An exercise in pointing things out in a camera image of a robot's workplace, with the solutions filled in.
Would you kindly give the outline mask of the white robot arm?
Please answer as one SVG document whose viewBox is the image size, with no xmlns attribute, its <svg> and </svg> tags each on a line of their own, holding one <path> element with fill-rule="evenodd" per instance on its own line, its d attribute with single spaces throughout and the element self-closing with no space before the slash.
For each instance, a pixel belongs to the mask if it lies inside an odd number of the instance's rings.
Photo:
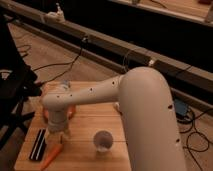
<svg viewBox="0 0 213 171">
<path fill-rule="evenodd" d="M 137 67 L 78 91 L 59 85 L 42 98 L 54 130 L 69 106 L 106 102 L 119 104 L 132 171 L 187 171 L 171 91 L 159 71 Z"/>
</svg>

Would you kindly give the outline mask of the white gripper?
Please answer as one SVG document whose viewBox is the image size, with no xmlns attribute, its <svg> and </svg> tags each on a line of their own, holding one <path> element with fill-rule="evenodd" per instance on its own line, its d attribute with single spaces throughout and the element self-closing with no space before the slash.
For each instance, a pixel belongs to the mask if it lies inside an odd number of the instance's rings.
<svg viewBox="0 0 213 171">
<path fill-rule="evenodd" d="M 50 132 L 49 130 L 47 130 L 45 133 L 45 141 L 47 145 L 64 143 L 69 141 L 70 139 L 71 133 L 69 129 L 59 132 Z"/>
</svg>

